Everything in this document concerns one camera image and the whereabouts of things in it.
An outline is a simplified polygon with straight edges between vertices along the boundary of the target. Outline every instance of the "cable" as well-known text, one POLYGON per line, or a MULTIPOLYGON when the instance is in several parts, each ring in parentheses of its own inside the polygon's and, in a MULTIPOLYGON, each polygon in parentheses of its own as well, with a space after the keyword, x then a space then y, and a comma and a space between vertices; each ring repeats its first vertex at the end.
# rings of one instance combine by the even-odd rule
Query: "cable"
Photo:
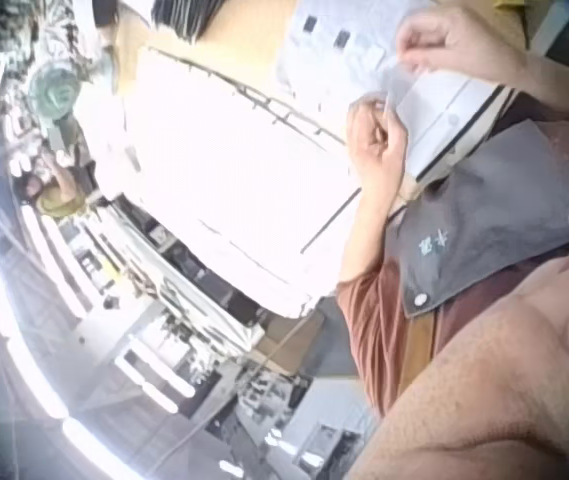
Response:
MULTIPOLYGON (((304 325, 306 325, 306 322, 308 322, 308 320, 313 316, 313 314, 315 313, 315 311, 312 311, 311 313, 309 313, 308 315, 306 315, 304 318, 302 318, 302 320, 300 320, 298 322, 297 325, 295 325, 290 332, 288 332, 284 338, 275 346, 275 348, 273 349, 273 351, 271 353, 269 353, 266 358, 264 358, 264 360, 262 360, 260 362, 260 364, 255 367, 255 370, 253 370, 253 372, 249 375, 246 376, 246 378, 241 381, 239 384, 237 384, 234 388, 231 389, 231 391, 229 392, 229 400, 237 395, 237 392, 239 392, 247 383, 249 383, 251 380, 253 380, 253 378, 262 370, 262 368, 264 368, 264 366, 268 363, 268 361, 273 358, 273 356, 280 350, 280 348, 282 348, 292 337, 293 335, 295 335, 297 333, 298 330, 300 330, 304 325)), ((157 462, 155 462, 153 464, 153 466, 151 466, 145 473, 144 473, 144 477, 146 478, 150 478, 162 465, 164 465, 164 463, 166 462, 166 460, 168 460, 170 457, 172 457, 180 448, 182 448, 184 445, 186 445, 186 443, 188 443, 188 441, 193 438, 197 433, 199 433, 203 428, 206 427, 206 425, 208 425, 211 420, 213 420, 213 418, 215 418, 217 416, 217 414, 222 411, 222 409, 226 406, 227 402, 222 403, 222 406, 216 410, 214 410, 210 415, 208 415, 204 420, 202 420, 200 423, 198 423, 193 430, 191 430, 188 434, 186 434, 186 436, 184 438, 182 438, 182 440, 180 440, 177 444, 175 444, 173 447, 171 447, 166 453, 164 453, 157 462)))

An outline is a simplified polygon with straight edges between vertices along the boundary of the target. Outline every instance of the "forearm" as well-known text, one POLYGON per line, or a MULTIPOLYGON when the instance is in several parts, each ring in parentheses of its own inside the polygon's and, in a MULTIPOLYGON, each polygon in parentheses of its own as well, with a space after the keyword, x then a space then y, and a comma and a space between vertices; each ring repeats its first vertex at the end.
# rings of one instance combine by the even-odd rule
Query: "forearm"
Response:
POLYGON ((519 75, 511 86, 555 111, 569 115, 569 67, 529 53, 522 59, 519 75))
POLYGON ((340 282, 354 280, 380 266, 390 208, 388 201, 379 201, 362 194, 351 235, 344 249, 340 282))

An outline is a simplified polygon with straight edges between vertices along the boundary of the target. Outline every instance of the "person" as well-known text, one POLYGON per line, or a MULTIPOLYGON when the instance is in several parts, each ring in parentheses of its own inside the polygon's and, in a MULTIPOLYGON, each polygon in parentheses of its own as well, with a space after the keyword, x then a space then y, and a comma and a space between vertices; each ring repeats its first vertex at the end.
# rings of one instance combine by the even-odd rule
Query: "person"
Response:
POLYGON ((50 168, 54 181, 44 184, 42 179, 32 172, 23 172, 13 181, 13 189, 24 204, 30 204, 42 214, 62 218, 81 211, 85 204, 85 195, 78 187, 73 174, 60 166, 64 153, 56 153, 52 160, 47 155, 42 159, 50 168))
POLYGON ((569 479, 569 256, 459 332, 347 478, 569 479))
MULTIPOLYGON (((419 11, 396 41, 409 69, 505 84, 569 117, 569 68, 509 46, 467 10, 419 11)), ((569 122, 528 120, 504 130, 388 227, 407 132, 367 97, 349 112, 347 145, 361 196, 336 297, 366 393, 385 415, 420 362, 537 266, 569 253, 569 122)))

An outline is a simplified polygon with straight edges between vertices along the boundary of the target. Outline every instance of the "table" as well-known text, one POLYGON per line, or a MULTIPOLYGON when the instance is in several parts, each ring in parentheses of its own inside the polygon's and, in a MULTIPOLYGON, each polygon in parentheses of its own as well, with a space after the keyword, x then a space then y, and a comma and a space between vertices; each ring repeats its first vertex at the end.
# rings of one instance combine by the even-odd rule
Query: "table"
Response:
MULTIPOLYGON (((440 0, 441 4, 461 4, 472 8, 509 43, 524 48, 525 34, 518 14, 493 8, 493 0, 440 0)), ((199 41, 190 45, 168 27, 150 29, 134 12, 123 9, 115 40, 119 66, 118 93, 127 95, 135 84, 139 53, 152 47, 168 55, 192 62, 251 87, 267 97, 290 103, 274 81, 273 67, 287 34, 297 0, 227 0, 199 41)), ((491 99, 476 125, 465 134, 453 155, 442 155, 423 178, 407 175, 402 185, 399 208, 416 196, 424 185, 445 175, 452 165, 471 151, 493 125, 502 107, 511 99, 508 91, 491 99)), ((341 132, 332 133, 342 136, 341 132)))

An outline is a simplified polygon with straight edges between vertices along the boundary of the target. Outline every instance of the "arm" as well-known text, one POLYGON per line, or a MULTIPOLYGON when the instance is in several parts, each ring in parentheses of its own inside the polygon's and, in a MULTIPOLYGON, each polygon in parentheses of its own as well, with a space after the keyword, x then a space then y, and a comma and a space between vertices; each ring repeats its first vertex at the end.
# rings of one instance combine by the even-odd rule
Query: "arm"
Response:
POLYGON ((397 396, 406 323, 397 308, 397 267, 381 267, 382 239, 404 174, 406 131, 394 112, 384 117, 375 101, 363 100, 349 112, 347 142, 362 194, 336 296, 366 394, 384 414, 397 396))
POLYGON ((569 478, 569 257, 539 267, 436 356, 349 478, 569 478))
MULTIPOLYGON (((63 155, 62 152, 57 152, 56 155, 63 155)), ((64 202, 70 202, 73 200, 78 192, 77 192, 77 184, 75 183, 75 179, 71 172, 69 172, 64 167, 60 166, 56 160, 49 159, 46 155, 43 157, 44 162, 46 165, 51 169, 51 173, 57 180, 58 185, 60 186, 61 191, 61 199, 64 202)))
POLYGON ((396 42, 409 69, 453 70, 508 85, 569 114, 569 67, 507 44, 470 10, 423 10, 400 26, 396 42))
POLYGON ((505 83, 569 115, 569 67, 566 65, 529 53, 525 56, 522 74, 505 83))
POLYGON ((404 176, 406 141, 397 115, 389 112, 384 117, 375 100, 364 99, 351 108, 347 143, 362 194, 344 250, 340 282, 380 266, 386 220, 404 176))

